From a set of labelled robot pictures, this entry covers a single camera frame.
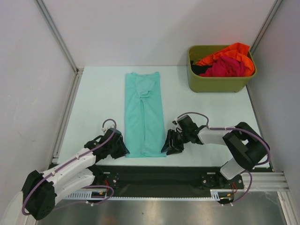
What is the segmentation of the teal t shirt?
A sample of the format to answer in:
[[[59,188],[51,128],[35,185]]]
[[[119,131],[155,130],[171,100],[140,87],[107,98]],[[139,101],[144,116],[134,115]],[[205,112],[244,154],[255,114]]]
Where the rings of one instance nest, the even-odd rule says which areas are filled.
[[[160,73],[126,74],[125,146],[128,158],[162,158],[165,124]]]

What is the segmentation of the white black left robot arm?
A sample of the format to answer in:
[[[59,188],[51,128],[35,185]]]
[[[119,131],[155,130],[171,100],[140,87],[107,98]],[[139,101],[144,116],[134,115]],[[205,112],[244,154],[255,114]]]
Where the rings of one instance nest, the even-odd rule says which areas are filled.
[[[45,218],[63,198],[85,187],[101,186],[104,172],[97,162],[128,154],[123,136],[115,128],[88,141],[73,157],[44,172],[32,171],[22,187],[22,214],[36,220]]]

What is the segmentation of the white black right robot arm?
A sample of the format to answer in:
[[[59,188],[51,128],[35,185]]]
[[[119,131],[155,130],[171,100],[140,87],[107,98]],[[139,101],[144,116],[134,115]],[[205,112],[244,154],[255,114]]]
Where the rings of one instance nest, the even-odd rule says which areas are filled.
[[[240,122],[233,127],[211,127],[207,116],[194,112],[206,119],[205,125],[197,126],[189,114],[186,112],[172,122],[175,128],[168,130],[161,152],[179,154],[186,143],[227,146],[232,159],[220,168],[220,174],[216,176],[221,188],[229,187],[235,176],[270,161],[269,145],[247,123]]]

